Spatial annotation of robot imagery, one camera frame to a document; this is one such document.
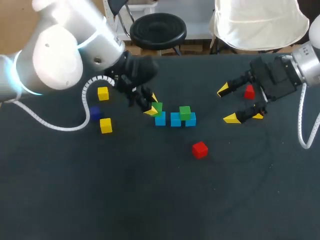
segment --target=coiled cable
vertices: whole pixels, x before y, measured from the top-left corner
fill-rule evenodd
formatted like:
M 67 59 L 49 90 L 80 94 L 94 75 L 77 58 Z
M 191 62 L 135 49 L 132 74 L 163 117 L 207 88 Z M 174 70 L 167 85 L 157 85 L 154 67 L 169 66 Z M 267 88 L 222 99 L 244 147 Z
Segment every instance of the coiled cable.
M 35 112 L 33 112 L 29 107 L 24 105 L 22 102 L 14 101 L 13 104 L 15 104 L 15 105 L 19 106 L 20 108 L 22 108 L 23 110 L 25 110 L 28 114 L 31 115 L 31 117 L 33 117 L 35 120 L 37 120 L 39 123 L 46 126 L 47 128 L 61 131 L 61 132 L 78 131 L 78 130 L 83 129 L 85 126 L 87 126 L 90 121 L 90 111 L 89 111 L 89 107 L 88 107 L 88 103 L 87 103 L 87 91 L 92 83 L 99 81 L 99 80 L 107 81 L 113 87 L 115 86 L 115 81 L 108 76 L 95 76 L 84 85 L 84 87 L 82 89 L 82 97 L 81 98 L 82 98 L 82 103 L 83 103 L 83 107 L 84 107 L 84 111 L 85 111 L 85 120 L 81 125 L 76 126 L 76 127 L 60 127 L 60 126 L 52 125 L 52 124 L 46 122 L 45 120 L 43 120 L 41 117 L 39 117 Z

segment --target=white cable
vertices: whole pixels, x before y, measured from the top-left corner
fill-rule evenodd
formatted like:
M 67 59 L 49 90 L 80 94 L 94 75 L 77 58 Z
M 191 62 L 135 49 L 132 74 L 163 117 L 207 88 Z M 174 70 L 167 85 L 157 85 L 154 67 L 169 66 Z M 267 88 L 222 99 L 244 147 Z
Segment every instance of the white cable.
M 304 107 L 304 101 L 305 101 L 305 95 L 306 95 L 306 90 L 307 90 L 307 84 L 304 83 L 302 85 L 302 92 L 301 92 L 301 98 L 300 98 L 300 104 L 299 104 L 299 112 L 298 112 L 298 139 L 301 144 L 301 146 L 304 149 L 309 149 L 315 139 L 315 136 L 317 134 L 319 125 L 320 125 L 320 113 L 318 117 L 315 120 L 315 123 L 313 125 L 309 140 L 307 143 L 305 143 L 303 136 L 302 136 L 302 112 L 303 112 L 303 107 Z
M 22 102 L 19 101 L 14 101 L 13 103 L 16 104 L 17 106 L 19 106 L 20 108 L 22 108 L 23 110 L 25 110 L 28 114 L 31 115 L 31 117 L 33 117 L 35 120 L 37 120 L 39 123 L 41 123 L 42 125 L 46 126 L 47 128 L 53 129 L 53 130 L 57 130 L 57 131 L 62 131 L 62 132 L 74 132 L 74 131 L 78 131 L 83 129 L 85 126 L 88 125 L 89 120 L 90 120 L 90 111 L 89 111 L 89 107 L 88 107 L 88 103 L 87 103 L 87 90 L 90 87 L 90 85 L 92 83 L 94 83 L 95 81 L 98 80 L 104 80 L 107 81 L 109 84 L 111 84 L 113 87 L 115 86 L 115 81 L 107 76 L 97 76 L 97 77 L 93 77 L 92 79 L 90 79 L 83 87 L 82 89 L 82 103 L 83 103 L 83 107 L 85 110 L 85 121 L 80 125 L 80 126 L 76 126 L 76 127 L 60 127 L 60 126 L 54 126 L 48 122 L 46 122 L 45 120 L 43 120 L 42 118 L 40 118 L 37 114 L 35 114 L 30 108 L 28 108 L 26 105 L 24 105 Z

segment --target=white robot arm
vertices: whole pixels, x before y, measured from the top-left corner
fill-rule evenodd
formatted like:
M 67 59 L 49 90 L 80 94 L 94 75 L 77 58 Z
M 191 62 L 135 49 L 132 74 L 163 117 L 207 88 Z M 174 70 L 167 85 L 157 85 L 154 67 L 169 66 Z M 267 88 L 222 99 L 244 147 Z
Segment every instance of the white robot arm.
M 133 57 L 90 0 L 33 0 L 40 21 L 25 48 L 0 55 L 0 103 L 74 86 L 83 61 L 115 80 L 116 89 L 150 110 L 150 90 L 133 91 L 157 74 L 150 57 Z

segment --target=stool seat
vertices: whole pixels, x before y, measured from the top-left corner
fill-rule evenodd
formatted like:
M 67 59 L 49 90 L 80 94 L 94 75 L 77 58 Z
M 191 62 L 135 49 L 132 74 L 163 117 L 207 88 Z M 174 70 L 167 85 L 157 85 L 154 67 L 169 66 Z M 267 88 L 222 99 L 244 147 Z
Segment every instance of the stool seat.
M 169 13 L 152 13 L 137 19 L 130 28 L 132 42 L 142 49 L 165 50 L 181 45 L 187 36 L 185 22 Z

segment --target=yellow cube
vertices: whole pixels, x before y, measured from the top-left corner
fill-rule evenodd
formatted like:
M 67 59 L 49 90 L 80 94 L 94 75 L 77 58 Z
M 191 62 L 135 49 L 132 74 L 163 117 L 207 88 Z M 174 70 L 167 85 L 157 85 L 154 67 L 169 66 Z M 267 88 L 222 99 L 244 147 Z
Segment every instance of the yellow cube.
M 100 128 L 103 134 L 112 133 L 111 118 L 100 119 Z
M 98 87 L 98 97 L 100 101 L 109 100 L 109 91 L 106 86 Z

